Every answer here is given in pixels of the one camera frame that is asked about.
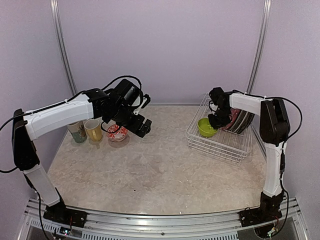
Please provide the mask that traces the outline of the green bowl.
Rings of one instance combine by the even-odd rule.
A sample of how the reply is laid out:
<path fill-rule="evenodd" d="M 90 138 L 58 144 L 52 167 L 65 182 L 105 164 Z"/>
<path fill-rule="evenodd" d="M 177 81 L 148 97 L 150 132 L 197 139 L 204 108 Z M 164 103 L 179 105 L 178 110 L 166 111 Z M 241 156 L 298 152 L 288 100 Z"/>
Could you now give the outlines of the green bowl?
<path fill-rule="evenodd" d="M 197 127 L 200 135 L 206 138 L 213 137 L 218 132 L 218 129 L 211 126 L 207 117 L 198 120 Z"/>

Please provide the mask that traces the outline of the white red patterned bowl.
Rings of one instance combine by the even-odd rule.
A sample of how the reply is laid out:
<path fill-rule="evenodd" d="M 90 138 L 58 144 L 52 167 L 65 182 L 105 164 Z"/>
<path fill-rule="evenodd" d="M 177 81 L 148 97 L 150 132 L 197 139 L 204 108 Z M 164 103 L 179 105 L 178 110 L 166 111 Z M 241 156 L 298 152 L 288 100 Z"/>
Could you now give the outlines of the white red patterned bowl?
<path fill-rule="evenodd" d="M 117 124 L 111 125 L 107 131 L 106 136 L 111 142 L 122 142 L 128 134 L 128 130 L 125 127 L 119 127 Z"/>

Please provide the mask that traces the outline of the black rimmed plate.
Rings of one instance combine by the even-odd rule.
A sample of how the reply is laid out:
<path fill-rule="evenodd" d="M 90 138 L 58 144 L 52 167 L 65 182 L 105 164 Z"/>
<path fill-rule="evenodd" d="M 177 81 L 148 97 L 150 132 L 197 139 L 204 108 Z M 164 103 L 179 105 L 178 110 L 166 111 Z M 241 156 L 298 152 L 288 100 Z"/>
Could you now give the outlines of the black rimmed plate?
<path fill-rule="evenodd" d="M 248 112 L 248 117 L 246 118 L 244 124 L 242 125 L 242 128 L 238 132 L 239 135 L 251 124 L 254 116 L 255 115 L 253 113 Z"/>

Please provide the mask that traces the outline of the pale yellow mug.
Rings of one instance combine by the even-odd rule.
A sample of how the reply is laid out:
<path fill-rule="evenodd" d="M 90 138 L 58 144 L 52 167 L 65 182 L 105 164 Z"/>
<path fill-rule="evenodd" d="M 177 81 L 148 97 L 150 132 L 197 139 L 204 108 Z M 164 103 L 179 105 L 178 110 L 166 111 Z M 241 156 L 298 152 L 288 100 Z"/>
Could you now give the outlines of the pale yellow mug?
<path fill-rule="evenodd" d="M 89 119 L 84 123 L 84 128 L 86 130 L 86 133 L 88 134 L 89 138 L 93 142 L 99 142 L 102 140 L 102 130 L 101 130 L 101 124 L 98 119 Z"/>

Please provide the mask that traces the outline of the teal floral mug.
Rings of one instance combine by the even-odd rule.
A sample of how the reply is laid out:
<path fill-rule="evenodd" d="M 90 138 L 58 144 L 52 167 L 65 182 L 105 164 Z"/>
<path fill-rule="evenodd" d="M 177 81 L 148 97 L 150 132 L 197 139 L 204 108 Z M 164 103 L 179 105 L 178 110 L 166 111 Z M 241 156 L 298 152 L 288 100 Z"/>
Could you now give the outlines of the teal floral mug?
<path fill-rule="evenodd" d="M 67 125 L 67 128 L 77 144 L 84 143 L 87 140 L 87 134 L 82 121 Z"/>

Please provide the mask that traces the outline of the dark red plate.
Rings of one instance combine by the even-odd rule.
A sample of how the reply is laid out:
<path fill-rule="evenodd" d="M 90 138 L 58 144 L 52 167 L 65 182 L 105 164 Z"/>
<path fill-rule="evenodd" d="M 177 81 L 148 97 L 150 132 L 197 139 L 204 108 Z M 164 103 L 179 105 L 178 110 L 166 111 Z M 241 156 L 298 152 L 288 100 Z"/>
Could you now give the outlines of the dark red plate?
<path fill-rule="evenodd" d="M 235 134 L 239 134 L 239 131 L 242 128 L 242 125 L 245 123 L 245 121 L 248 117 L 248 114 L 249 113 L 247 111 L 244 111 L 244 110 L 241 111 L 241 113 L 239 115 L 240 119 L 237 121 L 236 125 L 234 126 L 234 128 L 232 130 Z"/>

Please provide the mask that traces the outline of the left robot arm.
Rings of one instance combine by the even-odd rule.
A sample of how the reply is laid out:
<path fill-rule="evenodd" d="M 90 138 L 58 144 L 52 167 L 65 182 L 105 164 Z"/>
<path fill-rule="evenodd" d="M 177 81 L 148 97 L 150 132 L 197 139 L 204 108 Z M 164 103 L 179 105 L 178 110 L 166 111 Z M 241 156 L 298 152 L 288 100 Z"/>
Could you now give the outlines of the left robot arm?
<path fill-rule="evenodd" d="M 23 172 L 30 186 L 51 207 L 49 212 L 57 221 L 66 222 L 70 211 L 61 204 L 62 197 L 42 167 L 33 141 L 67 125 L 91 119 L 102 119 L 106 124 L 114 121 L 120 128 L 143 138 L 150 132 L 152 122 L 139 111 L 150 103 L 151 98 L 131 79 L 129 75 L 120 76 L 117 78 L 120 82 L 114 88 L 83 90 L 70 99 L 36 110 L 17 109 L 5 122 L 12 122 L 15 168 Z"/>

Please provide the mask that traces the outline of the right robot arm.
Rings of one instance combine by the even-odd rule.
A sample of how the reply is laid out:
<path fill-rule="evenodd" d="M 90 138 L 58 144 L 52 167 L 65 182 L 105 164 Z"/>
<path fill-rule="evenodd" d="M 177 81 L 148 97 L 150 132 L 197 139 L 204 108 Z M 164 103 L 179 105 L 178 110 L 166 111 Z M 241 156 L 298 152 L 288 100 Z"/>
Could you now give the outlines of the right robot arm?
<path fill-rule="evenodd" d="M 231 123 L 231 109 L 259 116 L 259 134 L 266 150 L 263 194 L 269 198 L 282 194 L 287 141 L 293 136 L 290 134 L 291 126 L 284 101 L 295 104 L 284 97 L 263 97 L 239 91 L 225 92 L 221 87 L 213 88 L 208 95 L 213 106 L 208 120 L 214 129 Z"/>

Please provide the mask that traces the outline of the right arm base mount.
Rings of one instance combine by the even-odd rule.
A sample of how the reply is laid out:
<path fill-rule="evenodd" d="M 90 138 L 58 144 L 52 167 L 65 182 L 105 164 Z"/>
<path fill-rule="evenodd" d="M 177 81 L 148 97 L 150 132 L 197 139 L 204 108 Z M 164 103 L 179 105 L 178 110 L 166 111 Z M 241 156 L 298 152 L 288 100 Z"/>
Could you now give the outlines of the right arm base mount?
<path fill-rule="evenodd" d="M 284 191 L 272 197 L 261 192 L 259 207 L 245 208 L 238 213 L 241 226 L 248 227 L 280 219 L 283 216 L 280 210 L 283 198 Z"/>

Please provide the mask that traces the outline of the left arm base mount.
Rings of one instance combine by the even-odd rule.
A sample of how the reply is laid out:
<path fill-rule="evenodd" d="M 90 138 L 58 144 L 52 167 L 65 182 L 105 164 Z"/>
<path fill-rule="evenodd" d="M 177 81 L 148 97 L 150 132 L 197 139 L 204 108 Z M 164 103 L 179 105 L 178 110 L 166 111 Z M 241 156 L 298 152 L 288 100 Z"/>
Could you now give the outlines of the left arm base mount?
<path fill-rule="evenodd" d="M 84 228 L 87 216 L 85 211 L 68 208 L 61 196 L 58 203 L 46 206 L 43 214 L 46 220 L 78 228 Z"/>

